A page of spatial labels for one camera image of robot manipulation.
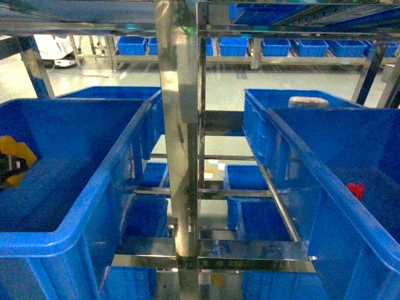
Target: floor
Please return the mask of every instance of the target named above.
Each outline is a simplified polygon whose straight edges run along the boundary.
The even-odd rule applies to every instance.
[[[0,61],[0,103],[16,98],[35,98],[28,75],[19,55]],[[86,88],[88,86],[159,86],[159,73],[156,64],[133,64],[122,66],[112,71],[107,59],[87,59],[82,66],[70,69],[53,69],[48,71],[51,84],[57,96]],[[378,74],[366,106],[374,107],[385,87]],[[320,89],[342,98],[350,99],[359,79],[358,70],[351,67],[279,67],[264,66],[258,71],[248,71],[240,66],[211,66],[207,69],[206,109],[242,111],[244,106],[244,89]],[[165,153],[165,141],[161,138],[155,153]],[[207,137],[206,154],[251,155],[243,137]],[[222,180],[224,164],[240,163],[227,161],[206,161],[206,169],[211,180]],[[225,226],[226,202],[204,201],[201,206],[201,224]],[[160,282],[175,281],[176,276],[165,275]],[[211,299],[240,298],[240,279],[236,289],[210,286],[207,291],[213,294]],[[176,291],[166,288],[160,292],[158,299],[175,299]]]

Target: white object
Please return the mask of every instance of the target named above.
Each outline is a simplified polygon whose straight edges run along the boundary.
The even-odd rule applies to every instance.
[[[289,99],[290,108],[327,108],[329,102],[318,97],[293,96]]]
[[[34,35],[42,59],[57,60],[73,52],[69,36]]]

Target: shelving unit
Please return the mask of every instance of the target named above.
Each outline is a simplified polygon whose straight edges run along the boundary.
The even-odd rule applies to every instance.
[[[150,55],[147,50],[146,55],[120,55],[115,48],[115,37],[109,40],[109,46],[113,53],[109,56],[113,69],[117,69],[122,63],[158,63],[158,57]],[[291,51],[286,57],[266,57],[262,56],[261,39],[253,39],[248,46],[247,56],[221,56],[219,50],[219,41],[214,38],[214,55],[206,56],[208,64],[245,64],[251,69],[257,70],[261,65],[290,65],[290,66],[363,66],[367,57],[336,57],[330,50],[325,57],[300,57],[294,51]],[[384,57],[381,66],[394,64],[397,57]]]
[[[24,1],[18,5],[0,6],[0,33],[9,34],[10,39],[0,40],[0,58],[21,53],[29,77],[39,98],[54,98],[38,49],[27,34],[92,34],[107,35],[107,45],[114,49],[114,35],[156,36],[158,41],[158,61],[164,118],[166,127],[167,162],[170,170],[170,189],[153,189],[152,193],[170,194],[172,204],[173,237],[172,239],[130,239],[114,257],[116,266],[146,266],[155,268],[178,268],[179,290],[181,299],[199,299],[202,285],[199,275],[240,270],[273,270],[314,272],[313,261],[317,257],[307,255],[307,242],[301,241],[284,204],[275,190],[268,172],[259,168],[270,192],[277,204],[281,216],[289,231],[292,241],[235,241],[200,239],[203,230],[198,226],[199,207],[202,199],[223,195],[239,196],[246,191],[223,191],[221,188],[209,188],[210,182],[204,180],[205,136],[225,136],[228,132],[241,133],[242,112],[207,111],[206,97],[206,61],[215,63],[234,63],[231,57],[206,58],[206,37],[246,36],[254,39],[256,51],[252,57],[243,57],[242,63],[252,64],[257,69],[260,64],[292,62],[294,57],[261,57],[262,38],[287,37],[291,39],[373,39],[377,42],[372,47],[374,57],[368,59],[337,59],[323,57],[329,64],[362,64],[363,70],[355,88],[352,100],[364,104],[372,86],[374,77],[383,62],[386,44],[398,41],[400,31],[399,17],[380,19],[364,25],[357,22],[360,16],[368,16],[396,8],[400,3],[394,1],[318,1],[306,9],[288,16],[271,26],[247,26],[231,24],[229,0],[155,0],[150,8],[155,11],[155,18],[143,20],[143,1],[69,1],[62,13],[51,13],[51,7],[40,5],[39,0]],[[270,0],[237,0],[236,3],[268,3]],[[90,5],[88,11],[95,10],[102,18],[92,22],[85,19],[85,14],[76,15],[82,5]],[[116,8],[106,14],[107,9]],[[339,27],[324,27],[341,23]],[[113,64],[124,62],[128,57],[112,56]],[[144,62],[139,57],[130,57],[129,62]],[[302,64],[315,62],[315,58],[304,58]],[[397,107],[400,102],[400,61],[396,62],[379,105]],[[216,159],[253,159],[252,157],[216,156]],[[259,196],[260,192],[247,192],[247,196]]]

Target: red object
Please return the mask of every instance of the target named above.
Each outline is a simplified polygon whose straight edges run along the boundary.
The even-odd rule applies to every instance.
[[[361,183],[349,183],[346,186],[349,191],[352,192],[353,195],[359,200],[361,200],[365,193],[365,186]]]

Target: blue plastic bin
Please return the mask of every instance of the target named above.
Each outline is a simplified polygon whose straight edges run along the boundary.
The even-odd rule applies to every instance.
[[[148,162],[141,186],[169,185],[165,162]],[[167,238],[168,202],[163,195],[140,195],[133,199],[132,213],[127,221],[125,236]],[[157,291],[156,269],[145,267],[111,267],[102,300],[150,300]]]
[[[267,108],[287,108],[289,99],[293,96],[323,98],[334,108],[362,108],[358,104],[322,91],[290,90],[290,89],[245,89],[243,131],[254,156],[264,166],[267,166],[267,147],[270,138],[266,132]]]
[[[399,299],[400,111],[270,109],[267,118],[269,172],[328,296]],[[348,183],[365,186],[360,201]]]
[[[152,37],[149,40],[150,55],[158,55],[157,38]]]
[[[140,36],[122,36],[117,42],[119,55],[145,55],[147,39]]]
[[[230,4],[229,18],[233,24],[272,25],[300,11],[304,5],[291,4]]]
[[[206,41],[206,54],[207,56],[213,56],[214,54],[214,41],[211,37],[207,37]]]
[[[149,161],[143,174],[142,187],[169,187],[168,165],[166,162]]]
[[[156,269],[111,267],[102,300],[152,300],[157,291]]]
[[[143,176],[141,132],[151,103],[15,100],[0,105],[0,136],[38,157],[0,191],[0,294],[99,299]]]
[[[290,241],[282,217],[272,198],[238,204],[236,237],[243,241]]]
[[[246,176],[241,181],[245,184]],[[252,241],[291,240],[274,201],[268,198],[239,204],[236,237]],[[242,295],[244,300],[329,299],[318,274],[296,272],[243,272]]]
[[[316,273],[243,272],[243,300],[329,300]]]
[[[371,41],[363,41],[363,43],[366,45],[366,49],[364,50],[364,55],[368,56],[369,52],[371,51],[372,47],[372,42]],[[385,58],[392,58],[395,54],[396,51],[399,49],[400,45],[399,44],[389,44],[387,45],[387,49],[385,52]]]
[[[227,164],[225,166],[224,189],[268,189],[263,175],[256,165]],[[238,225],[239,205],[243,201],[263,201],[257,197],[227,196],[227,228],[236,231]]]
[[[223,37],[219,40],[221,56],[246,56],[249,39]]]
[[[165,198],[136,196],[132,201],[125,235],[167,238],[167,208],[168,201]]]
[[[152,102],[152,113],[148,116],[147,144],[144,144],[144,159],[150,159],[151,151],[160,136],[165,133],[163,100],[161,89],[156,86],[92,86],[59,96],[59,98],[95,99],[140,99]]]
[[[362,41],[328,41],[329,49],[338,58],[360,58],[367,46]]]
[[[300,39],[293,48],[299,56],[323,58],[329,46],[322,39]]]
[[[263,39],[262,55],[288,56],[291,46],[288,39]]]

